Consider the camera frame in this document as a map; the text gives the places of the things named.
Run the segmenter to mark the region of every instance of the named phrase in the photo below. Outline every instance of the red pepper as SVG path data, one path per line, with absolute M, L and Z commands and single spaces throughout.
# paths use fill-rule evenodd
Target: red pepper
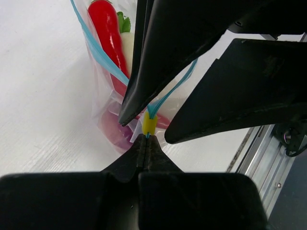
M 88 13 L 97 31 L 103 50 L 127 78 L 130 78 L 125 56 L 122 52 L 118 16 L 112 4 L 107 0 L 93 1 L 88 8 Z M 111 75 L 111 79 L 115 91 L 124 96 L 127 87 L 115 76 Z

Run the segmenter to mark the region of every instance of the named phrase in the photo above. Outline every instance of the white table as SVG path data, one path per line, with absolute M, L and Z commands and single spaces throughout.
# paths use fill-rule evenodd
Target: white table
M 118 158 L 91 122 L 92 68 L 70 1 L 1 1 L 0 21 L 0 175 L 100 171 Z M 236 36 L 227 32 L 196 73 Z M 164 150 L 184 171 L 225 171 L 247 131 Z

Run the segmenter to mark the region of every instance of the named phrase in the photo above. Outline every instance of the transparent plastic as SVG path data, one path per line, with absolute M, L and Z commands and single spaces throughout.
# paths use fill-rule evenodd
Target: transparent plastic
M 121 11 L 130 18 L 131 33 L 133 33 L 137 1 L 112 0 L 111 2 L 116 12 Z M 111 74 L 126 86 L 129 79 L 102 49 L 97 32 L 87 11 L 91 0 L 71 0 L 71 3 L 81 24 L 88 54 L 94 69 L 93 120 L 114 146 L 114 149 L 124 153 L 130 148 L 135 138 L 142 133 L 143 112 L 125 127 L 118 123 L 118 114 L 123 97 L 115 91 Z M 184 87 L 179 86 L 191 76 L 196 64 L 197 60 L 186 67 L 147 107 L 150 117 L 158 115 L 155 134 L 162 146 L 166 144 L 164 140 L 165 129 L 188 96 Z

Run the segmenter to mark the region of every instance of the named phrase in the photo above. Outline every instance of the black cable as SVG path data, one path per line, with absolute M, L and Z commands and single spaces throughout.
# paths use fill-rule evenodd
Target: black cable
M 299 154 L 301 154 L 302 152 L 304 152 L 306 149 L 307 149 L 307 144 L 304 145 L 301 149 L 299 149 L 299 150 L 296 151 L 295 153 L 290 154 L 291 151 L 289 151 L 289 149 L 287 148 L 287 149 L 286 149 L 286 155 L 287 155 L 288 157 L 296 157 L 296 156 L 298 156 Z

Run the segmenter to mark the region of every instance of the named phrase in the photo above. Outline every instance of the yellow zipper slider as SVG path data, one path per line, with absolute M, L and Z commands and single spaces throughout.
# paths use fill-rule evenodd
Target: yellow zipper slider
M 143 121 L 143 126 L 142 126 L 142 131 L 144 135 L 147 135 L 150 133 L 150 135 L 154 135 L 155 127 L 157 126 L 158 122 L 158 116 L 154 116 L 153 119 L 149 118 L 149 113 L 148 111 L 145 112 L 144 114 L 144 121 Z

